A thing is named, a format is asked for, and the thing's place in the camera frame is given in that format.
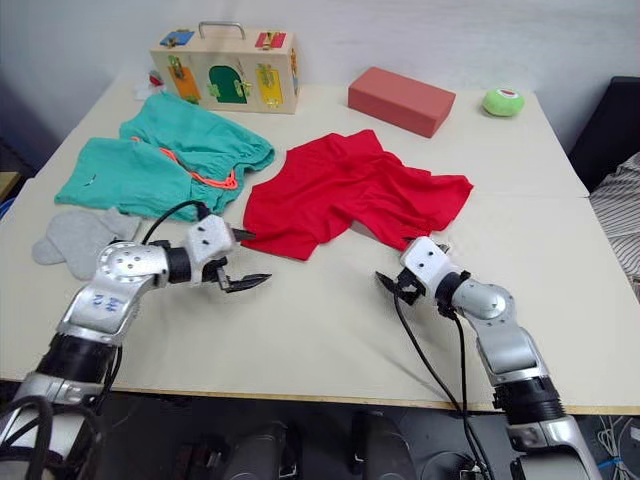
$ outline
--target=gray glove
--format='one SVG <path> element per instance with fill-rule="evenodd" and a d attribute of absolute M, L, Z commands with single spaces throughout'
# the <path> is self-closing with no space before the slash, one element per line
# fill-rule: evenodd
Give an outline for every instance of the gray glove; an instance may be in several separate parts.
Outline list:
<path fill-rule="evenodd" d="M 69 271 L 80 280 L 91 280 L 96 259 L 113 240 L 133 239 L 140 217 L 122 215 L 110 208 L 103 215 L 78 210 L 56 215 L 47 234 L 31 249 L 33 259 L 42 265 L 66 261 Z"/>

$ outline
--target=red cloth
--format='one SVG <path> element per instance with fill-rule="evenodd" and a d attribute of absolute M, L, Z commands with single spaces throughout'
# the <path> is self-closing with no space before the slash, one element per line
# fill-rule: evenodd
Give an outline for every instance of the red cloth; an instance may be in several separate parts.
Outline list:
<path fill-rule="evenodd" d="M 244 226 L 257 238 L 243 244 L 306 260 L 357 220 L 403 250 L 405 237 L 444 229 L 472 188 L 462 175 L 405 167 L 372 130 L 332 133 L 289 150 L 280 173 L 253 187 Z"/>

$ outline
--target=teal shirt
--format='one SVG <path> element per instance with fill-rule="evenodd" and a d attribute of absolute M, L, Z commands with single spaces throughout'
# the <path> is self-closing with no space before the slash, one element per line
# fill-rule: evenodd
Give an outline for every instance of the teal shirt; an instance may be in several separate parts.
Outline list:
<path fill-rule="evenodd" d="M 186 169 L 158 147 L 171 150 Z M 269 142 L 244 127 L 172 94 L 157 94 L 120 126 L 119 140 L 87 142 L 55 201 L 159 217 L 180 202 L 201 200 L 221 213 L 240 195 L 245 171 L 262 170 L 273 158 Z M 187 171 L 224 181 L 232 169 L 238 182 L 232 190 L 205 185 Z M 193 221 L 195 209 L 182 209 L 172 218 Z"/>

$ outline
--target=green toy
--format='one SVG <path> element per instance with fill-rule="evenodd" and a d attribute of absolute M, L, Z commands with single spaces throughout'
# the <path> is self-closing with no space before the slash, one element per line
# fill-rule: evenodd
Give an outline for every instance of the green toy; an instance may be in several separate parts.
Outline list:
<path fill-rule="evenodd" d="M 496 117 L 512 117 L 524 107 L 524 97 L 511 88 L 496 88 L 487 92 L 482 106 Z"/>

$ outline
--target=wooden box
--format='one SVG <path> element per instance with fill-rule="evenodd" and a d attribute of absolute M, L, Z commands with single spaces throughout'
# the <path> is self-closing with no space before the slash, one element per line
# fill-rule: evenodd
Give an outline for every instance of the wooden box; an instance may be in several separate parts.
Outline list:
<path fill-rule="evenodd" d="M 167 89 L 208 110 L 295 113 L 298 68 L 292 33 L 200 22 L 151 49 Z"/>

